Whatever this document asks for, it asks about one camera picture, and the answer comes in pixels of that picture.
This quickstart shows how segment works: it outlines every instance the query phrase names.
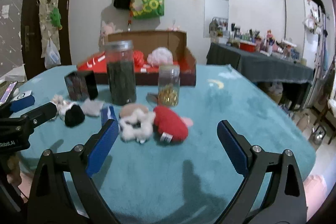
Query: patterned small box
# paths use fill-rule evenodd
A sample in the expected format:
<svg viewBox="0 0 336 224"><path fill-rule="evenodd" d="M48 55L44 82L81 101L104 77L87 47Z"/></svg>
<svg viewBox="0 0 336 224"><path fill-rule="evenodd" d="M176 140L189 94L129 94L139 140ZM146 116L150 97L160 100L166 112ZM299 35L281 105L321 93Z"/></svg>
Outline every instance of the patterned small box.
<svg viewBox="0 0 336 224"><path fill-rule="evenodd" d="M73 101L90 100L98 96L97 84L93 71L73 71L64 77L70 99Z"/></svg>

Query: smartphone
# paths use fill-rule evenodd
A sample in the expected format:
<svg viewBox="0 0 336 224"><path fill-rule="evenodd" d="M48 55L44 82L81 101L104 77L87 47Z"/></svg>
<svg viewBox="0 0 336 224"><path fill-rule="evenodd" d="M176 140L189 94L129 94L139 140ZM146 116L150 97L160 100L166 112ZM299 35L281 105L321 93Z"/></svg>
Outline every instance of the smartphone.
<svg viewBox="0 0 336 224"><path fill-rule="evenodd" d="M8 88L6 89L5 93L3 94L1 100L0 100L0 106L3 105L5 102L8 101L9 97L11 96L15 86L17 84L17 81L16 82L13 82L11 83Z"/></svg>

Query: wooden chair leg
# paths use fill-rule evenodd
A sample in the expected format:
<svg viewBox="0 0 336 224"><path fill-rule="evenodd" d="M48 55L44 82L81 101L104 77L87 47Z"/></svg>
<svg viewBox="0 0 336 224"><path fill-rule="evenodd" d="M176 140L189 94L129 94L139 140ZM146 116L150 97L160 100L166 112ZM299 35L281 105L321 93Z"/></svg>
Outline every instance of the wooden chair leg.
<svg viewBox="0 0 336 224"><path fill-rule="evenodd" d="M328 145L331 144L332 140L336 137L336 130L334 131L334 134L332 135L332 137L330 137Z"/></svg>
<svg viewBox="0 0 336 224"><path fill-rule="evenodd" d="M316 125L318 122L321 122L321 120L324 118L324 116L327 114L329 110L328 104L325 105L324 109L320 112L320 114L317 116L316 121L314 122L314 125Z"/></svg>

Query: transparent jar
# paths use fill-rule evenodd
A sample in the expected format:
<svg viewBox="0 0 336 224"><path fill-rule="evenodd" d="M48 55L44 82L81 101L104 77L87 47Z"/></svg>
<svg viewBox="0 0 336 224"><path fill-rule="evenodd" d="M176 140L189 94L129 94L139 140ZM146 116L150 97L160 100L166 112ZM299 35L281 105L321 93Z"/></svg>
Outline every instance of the transparent jar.
<svg viewBox="0 0 336 224"><path fill-rule="evenodd" d="M134 103L137 92L132 41L105 44L105 56L112 103L120 106Z"/></svg>
<svg viewBox="0 0 336 224"><path fill-rule="evenodd" d="M180 66L160 66L158 86L158 103L165 106L176 106L179 103Z"/></svg>

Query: gray wallpaper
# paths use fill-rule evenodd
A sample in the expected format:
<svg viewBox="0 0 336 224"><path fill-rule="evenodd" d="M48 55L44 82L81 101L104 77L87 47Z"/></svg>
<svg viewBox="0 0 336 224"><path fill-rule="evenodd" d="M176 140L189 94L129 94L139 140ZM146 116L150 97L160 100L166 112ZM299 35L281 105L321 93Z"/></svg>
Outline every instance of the gray wallpaper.
<svg viewBox="0 0 336 224"><path fill-rule="evenodd" d="M9 5L9 12L8 18L3 15L0 18L0 77L23 64L20 38L22 0L0 0L0 15L3 5Z"/></svg>

